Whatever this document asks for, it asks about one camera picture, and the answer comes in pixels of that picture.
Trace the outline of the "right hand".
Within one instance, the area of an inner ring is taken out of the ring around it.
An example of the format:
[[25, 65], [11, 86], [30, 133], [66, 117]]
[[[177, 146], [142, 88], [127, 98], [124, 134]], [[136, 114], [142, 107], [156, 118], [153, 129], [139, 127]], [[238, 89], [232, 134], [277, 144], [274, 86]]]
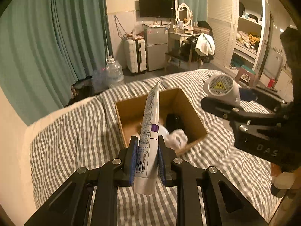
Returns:
[[300, 190], [300, 167], [294, 171], [282, 171], [281, 167], [270, 164], [271, 187], [270, 192], [277, 198], [285, 196], [288, 190]]

